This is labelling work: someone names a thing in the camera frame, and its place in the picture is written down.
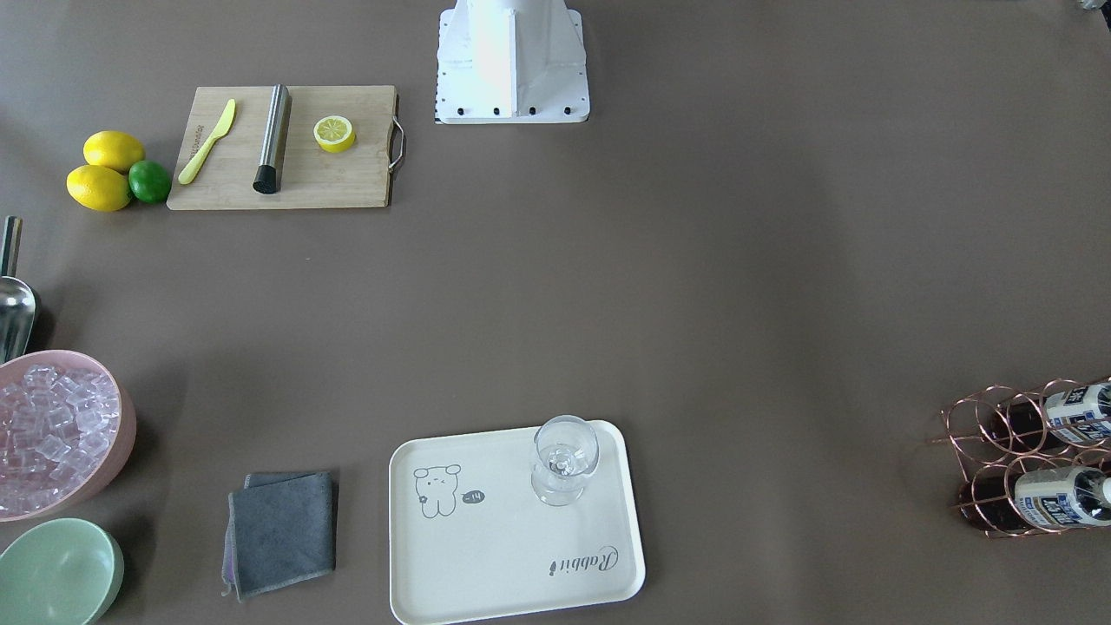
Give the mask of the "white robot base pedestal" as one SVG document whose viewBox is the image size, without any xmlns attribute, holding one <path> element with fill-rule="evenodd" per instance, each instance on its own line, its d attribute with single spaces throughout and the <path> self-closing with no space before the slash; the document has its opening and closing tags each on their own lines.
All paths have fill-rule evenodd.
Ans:
<svg viewBox="0 0 1111 625">
<path fill-rule="evenodd" d="M 457 1 L 437 24 L 436 123 L 590 117 L 582 17 L 563 1 Z"/>
</svg>

